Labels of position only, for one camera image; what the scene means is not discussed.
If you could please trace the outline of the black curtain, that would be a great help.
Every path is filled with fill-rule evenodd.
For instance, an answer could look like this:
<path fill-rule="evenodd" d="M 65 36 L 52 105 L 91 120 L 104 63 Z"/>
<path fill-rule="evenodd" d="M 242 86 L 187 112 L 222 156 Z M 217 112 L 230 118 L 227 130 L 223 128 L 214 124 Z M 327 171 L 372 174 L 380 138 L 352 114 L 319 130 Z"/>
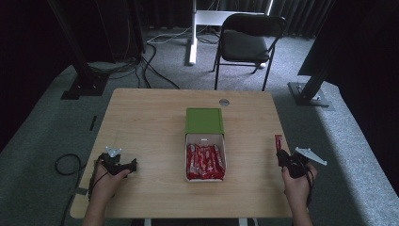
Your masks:
<path fill-rule="evenodd" d="M 196 9 L 264 12 L 286 19 L 285 35 L 313 38 L 335 0 L 196 0 Z M 193 0 L 144 0 L 151 28 L 188 28 Z"/>

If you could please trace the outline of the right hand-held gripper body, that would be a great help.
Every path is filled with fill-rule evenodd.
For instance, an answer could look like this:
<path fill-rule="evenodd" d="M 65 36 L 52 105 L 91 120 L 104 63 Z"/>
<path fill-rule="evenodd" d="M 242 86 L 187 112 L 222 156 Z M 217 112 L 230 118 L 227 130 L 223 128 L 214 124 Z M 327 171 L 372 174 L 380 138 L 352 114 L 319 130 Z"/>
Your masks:
<path fill-rule="evenodd" d="M 327 165 L 327 161 L 314 153 L 310 148 L 296 147 L 293 153 L 285 154 L 283 166 L 289 170 L 290 176 L 296 179 L 304 176 L 309 171 L 306 167 L 309 160 L 324 166 Z"/>

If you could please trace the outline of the black metal stand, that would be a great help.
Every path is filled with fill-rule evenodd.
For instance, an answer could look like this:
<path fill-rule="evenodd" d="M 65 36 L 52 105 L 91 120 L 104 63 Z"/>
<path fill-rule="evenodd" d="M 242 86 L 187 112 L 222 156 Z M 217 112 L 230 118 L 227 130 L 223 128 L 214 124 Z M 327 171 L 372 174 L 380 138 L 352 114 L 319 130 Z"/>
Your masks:
<path fill-rule="evenodd" d="M 96 73 L 86 62 L 69 21 L 58 0 L 46 0 L 68 43 L 69 58 L 76 71 L 76 77 L 69 90 L 63 92 L 62 100 L 78 100 L 81 96 L 102 96 L 109 73 Z"/>
<path fill-rule="evenodd" d="M 307 83 L 289 82 L 288 88 L 297 105 L 320 107 L 325 111 L 334 111 L 335 108 L 321 90 L 323 82 L 327 79 L 330 59 L 334 52 L 324 54 L 324 59 L 320 63 L 321 69 L 312 75 Z"/>

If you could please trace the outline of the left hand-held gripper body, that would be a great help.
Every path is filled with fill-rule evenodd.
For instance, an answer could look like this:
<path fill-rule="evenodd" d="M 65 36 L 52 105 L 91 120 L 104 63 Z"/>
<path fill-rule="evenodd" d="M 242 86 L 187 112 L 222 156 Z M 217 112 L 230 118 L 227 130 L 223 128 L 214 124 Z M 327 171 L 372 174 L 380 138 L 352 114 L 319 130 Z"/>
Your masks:
<path fill-rule="evenodd" d="M 129 169 L 128 164 L 120 164 L 120 153 L 121 148 L 111 148 L 106 146 L 105 152 L 100 155 L 102 160 L 102 165 L 107 169 L 112 175 L 117 175 L 123 170 Z"/>

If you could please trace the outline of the black folding chair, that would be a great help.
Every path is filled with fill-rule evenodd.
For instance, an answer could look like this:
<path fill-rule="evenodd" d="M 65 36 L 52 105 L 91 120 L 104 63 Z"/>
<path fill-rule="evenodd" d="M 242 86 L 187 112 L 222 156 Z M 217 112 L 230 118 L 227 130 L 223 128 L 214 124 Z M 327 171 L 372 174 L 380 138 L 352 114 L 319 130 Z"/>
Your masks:
<path fill-rule="evenodd" d="M 255 73 L 267 64 L 262 90 L 265 90 L 276 43 L 286 29 L 286 19 L 265 14 L 234 13 L 222 24 L 217 44 L 213 72 L 218 86 L 221 60 L 226 66 L 252 66 Z"/>

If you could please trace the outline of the person's right hand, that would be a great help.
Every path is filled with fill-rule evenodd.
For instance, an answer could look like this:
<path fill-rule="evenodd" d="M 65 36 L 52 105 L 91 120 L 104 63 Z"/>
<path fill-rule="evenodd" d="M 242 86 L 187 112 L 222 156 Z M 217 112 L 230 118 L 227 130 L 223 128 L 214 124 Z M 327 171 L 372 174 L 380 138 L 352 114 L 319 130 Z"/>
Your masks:
<path fill-rule="evenodd" d="M 308 197 L 317 176 L 317 169 L 308 163 L 309 171 L 306 175 L 293 179 L 286 167 L 282 168 L 282 179 L 284 182 L 284 193 L 291 210 L 296 206 L 306 206 L 308 208 Z"/>

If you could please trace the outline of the white drawer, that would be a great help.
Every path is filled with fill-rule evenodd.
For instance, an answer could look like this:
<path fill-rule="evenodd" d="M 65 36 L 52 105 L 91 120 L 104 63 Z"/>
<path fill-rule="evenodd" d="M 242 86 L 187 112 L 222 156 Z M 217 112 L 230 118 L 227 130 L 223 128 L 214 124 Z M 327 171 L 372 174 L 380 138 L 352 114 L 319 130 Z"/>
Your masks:
<path fill-rule="evenodd" d="M 222 134 L 187 134 L 185 137 L 185 151 L 188 144 L 198 144 L 200 146 L 217 145 L 225 154 L 224 136 Z M 220 182 L 220 181 L 188 181 L 194 182 Z"/>

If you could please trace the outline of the white desk frame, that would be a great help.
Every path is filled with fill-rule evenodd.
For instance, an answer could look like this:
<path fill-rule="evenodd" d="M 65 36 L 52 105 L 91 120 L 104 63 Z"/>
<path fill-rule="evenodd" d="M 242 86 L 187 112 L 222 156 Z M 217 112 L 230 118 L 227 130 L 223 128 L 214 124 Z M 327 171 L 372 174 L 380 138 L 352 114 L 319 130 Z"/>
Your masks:
<path fill-rule="evenodd" d="M 219 10 L 201 10 L 197 9 L 197 0 L 192 0 L 192 31 L 191 41 L 189 48 L 189 59 L 190 65 L 195 65 L 197 62 L 197 26 L 198 25 L 210 25 L 210 26 L 221 26 L 224 21 L 231 15 L 235 14 L 235 11 L 219 11 Z"/>

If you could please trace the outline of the green drawer case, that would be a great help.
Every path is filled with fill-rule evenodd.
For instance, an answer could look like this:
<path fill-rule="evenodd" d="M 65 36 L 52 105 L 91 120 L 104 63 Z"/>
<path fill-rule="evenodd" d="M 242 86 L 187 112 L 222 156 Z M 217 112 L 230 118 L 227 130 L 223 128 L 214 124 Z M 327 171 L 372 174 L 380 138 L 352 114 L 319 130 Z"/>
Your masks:
<path fill-rule="evenodd" d="M 224 125 L 220 108 L 187 108 L 185 118 L 187 134 L 223 134 Z"/>

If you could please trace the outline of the person's left hand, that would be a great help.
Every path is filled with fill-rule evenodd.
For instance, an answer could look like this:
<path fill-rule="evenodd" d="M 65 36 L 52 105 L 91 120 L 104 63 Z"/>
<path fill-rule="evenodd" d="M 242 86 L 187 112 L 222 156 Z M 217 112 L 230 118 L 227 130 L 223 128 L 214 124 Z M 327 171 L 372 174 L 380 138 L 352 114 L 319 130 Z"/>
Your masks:
<path fill-rule="evenodd" d="M 130 173 L 129 170 L 125 169 L 117 175 L 110 174 L 103 164 L 97 160 L 94 185 L 91 190 L 89 202 L 95 205 L 107 205 L 116 194 L 122 180 Z"/>

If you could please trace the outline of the row of red packets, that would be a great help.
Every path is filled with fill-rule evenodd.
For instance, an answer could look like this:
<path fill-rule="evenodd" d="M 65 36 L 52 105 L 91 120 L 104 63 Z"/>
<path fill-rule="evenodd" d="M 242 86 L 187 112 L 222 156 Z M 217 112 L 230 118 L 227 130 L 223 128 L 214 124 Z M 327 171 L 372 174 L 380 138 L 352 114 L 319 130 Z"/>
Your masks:
<path fill-rule="evenodd" d="M 225 154 L 217 145 L 186 146 L 185 175 L 188 181 L 223 181 L 225 173 Z"/>

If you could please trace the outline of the black metal post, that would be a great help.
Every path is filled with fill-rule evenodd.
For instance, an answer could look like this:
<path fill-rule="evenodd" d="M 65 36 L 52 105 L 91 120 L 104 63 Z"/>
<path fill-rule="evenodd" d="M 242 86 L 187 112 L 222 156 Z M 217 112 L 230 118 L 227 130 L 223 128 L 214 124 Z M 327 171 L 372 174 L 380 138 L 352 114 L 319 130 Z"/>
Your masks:
<path fill-rule="evenodd" d="M 136 37 L 137 51 L 142 55 L 146 52 L 145 41 L 145 9 L 142 0 L 130 0 L 130 12 L 133 30 Z"/>

